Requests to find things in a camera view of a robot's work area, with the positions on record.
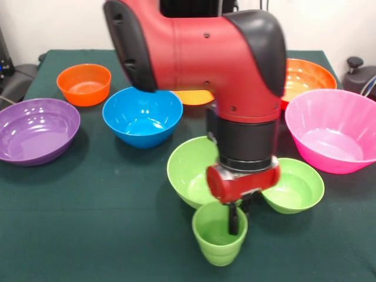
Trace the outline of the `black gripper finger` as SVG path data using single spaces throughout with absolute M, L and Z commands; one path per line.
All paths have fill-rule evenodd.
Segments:
M 237 205 L 235 202 L 231 202 L 228 204 L 228 207 L 229 207 L 229 234 L 235 236 L 239 232 Z
M 245 194 L 244 196 L 242 196 L 240 208 L 241 208 L 241 210 L 243 211 L 243 213 L 245 215 L 249 215 L 250 214 L 252 201 L 258 195 L 259 195 L 259 191 L 251 192 L 249 194 Z

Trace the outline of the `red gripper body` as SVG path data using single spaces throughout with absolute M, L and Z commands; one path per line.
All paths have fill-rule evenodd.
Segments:
M 240 200 L 255 191 L 275 186 L 280 178 L 280 166 L 250 174 L 233 173 L 216 164 L 206 169 L 206 180 L 212 195 L 221 203 Z

